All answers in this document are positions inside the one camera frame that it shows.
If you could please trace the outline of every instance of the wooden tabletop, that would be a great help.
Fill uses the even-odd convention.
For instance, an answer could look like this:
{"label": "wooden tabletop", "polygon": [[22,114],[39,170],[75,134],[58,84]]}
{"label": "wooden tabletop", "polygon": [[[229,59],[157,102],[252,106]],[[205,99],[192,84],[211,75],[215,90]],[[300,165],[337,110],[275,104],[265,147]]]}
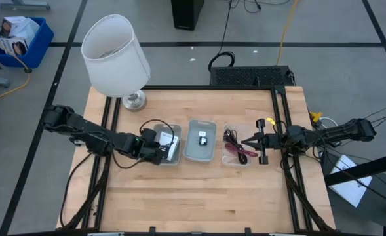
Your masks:
{"label": "wooden tabletop", "polygon": [[[301,87],[287,87],[294,125],[311,128]],[[263,90],[145,90],[147,106],[136,113],[121,106],[117,132],[138,134],[149,119],[162,119],[182,127],[180,151],[184,150],[191,119],[217,124],[214,159],[206,163],[180,158],[174,167],[141,163],[122,170],[112,163],[102,215],[102,231],[224,232],[240,233],[251,227],[253,233],[293,232],[280,153],[267,150],[269,165],[255,160],[249,167],[222,164],[223,127],[226,124],[255,125],[257,119],[274,118],[271,94]],[[105,96],[90,90],[84,117],[100,124]],[[112,114],[109,116],[110,127]],[[250,130],[249,137],[257,132]],[[266,124],[266,133],[273,132]],[[73,167],[86,156],[77,147]],[[134,160],[116,153],[121,165]],[[75,214],[87,196],[93,158],[74,174],[69,185],[64,221]],[[320,164],[301,157],[307,198],[319,215],[335,227]],[[296,197],[300,226],[304,228],[301,204]],[[94,215],[96,204],[91,214]]]}

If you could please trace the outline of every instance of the white lampshade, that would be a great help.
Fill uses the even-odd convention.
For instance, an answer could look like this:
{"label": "white lampshade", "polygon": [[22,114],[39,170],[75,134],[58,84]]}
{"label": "white lampshade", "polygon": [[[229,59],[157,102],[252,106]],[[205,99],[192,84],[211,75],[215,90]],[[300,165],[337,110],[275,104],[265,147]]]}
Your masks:
{"label": "white lampshade", "polygon": [[102,94],[127,96],[150,78],[151,69],[133,27],[123,16],[112,14],[95,23],[81,50],[90,82]]}

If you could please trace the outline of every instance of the black speaker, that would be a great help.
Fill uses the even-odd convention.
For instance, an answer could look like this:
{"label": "black speaker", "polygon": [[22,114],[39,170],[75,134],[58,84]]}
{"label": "black speaker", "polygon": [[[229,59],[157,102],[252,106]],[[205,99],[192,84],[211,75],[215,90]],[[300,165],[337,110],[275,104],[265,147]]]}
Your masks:
{"label": "black speaker", "polygon": [[183,30],[194,30],[204,0],[171,0],[171,5],[174,27]]}

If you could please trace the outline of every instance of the yellow cable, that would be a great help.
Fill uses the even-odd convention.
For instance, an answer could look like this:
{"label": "yellow cable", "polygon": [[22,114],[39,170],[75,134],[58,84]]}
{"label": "yellow cable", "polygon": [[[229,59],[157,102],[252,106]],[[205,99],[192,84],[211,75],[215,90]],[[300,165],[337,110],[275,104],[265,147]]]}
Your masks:
{"label": "yellow cable", "polygon": [[287,18],[287,23],[286,23],[286,25],[285,25],[285,27],[283,29],[282,40],[280,41],[279,55],[277,56],[276,66],[279,65],[280,57],[282,56],[284,36],[286,35],[286,31],[289,28],[289,25],[290,25],[290,23],[292,21],[292,17],[293,17],[293,14],[295,12],[295,8],[296,8],[297,3],[298,3],[298,0],[295,0],[294,3],[293,3],[293,6],[292,6],[292,10],[290,10],[289,16]]}
{"label": "yellow cable", "polygon": [[[17,61],[19,61],[19,62],[25,67],[26,70],[28,70],[27,65],[25,65],[25,63],[24,63],[23,61],[21,61],[21,59],[19,59],[19,58],[18,58],[17,56],[15,56],[15,55],[13,55],[13,53],[9,52],[8,49],[4,48],[2,45],[0,45],[0,47],[1,47],[1,49],[3,49],[5,52],[8,52],[9,55],[13,56]],[[5,96],[5,95],[8,95],[8,94],[10,94],[10,93],[12,93],[12,92],[14,92],[14,91],[17,91],[17,90],[20,90],[20,89],[24,88],[24,87],[28,84],[29,80],[31,80],[31,77],[30,77],[29,74],[28,74],[28,78],[27,78],[27,80],[25,81],[25,83],[24,83],[23,85],[21,85],[21,86],[19,86],[19,87],[16,87],[16,88],[14,88],[14,89],[12,89],[12,90],[10,90],[10,91],[8,91],[8,92],[5,92],[5,93],[1,94],[1,95],[0,95],[0,98],[3,97],[3,96]]]}

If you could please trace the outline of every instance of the lamp base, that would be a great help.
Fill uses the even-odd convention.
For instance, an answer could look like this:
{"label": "lamp base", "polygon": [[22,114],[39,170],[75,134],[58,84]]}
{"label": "lamp base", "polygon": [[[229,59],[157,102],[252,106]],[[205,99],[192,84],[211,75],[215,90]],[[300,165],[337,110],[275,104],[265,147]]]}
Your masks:
{"label": "lamp base", "polygon": [[142,90],[123,96],[123,105],[129,111],[140,111],[146,106],[146,103],[146,94]]}

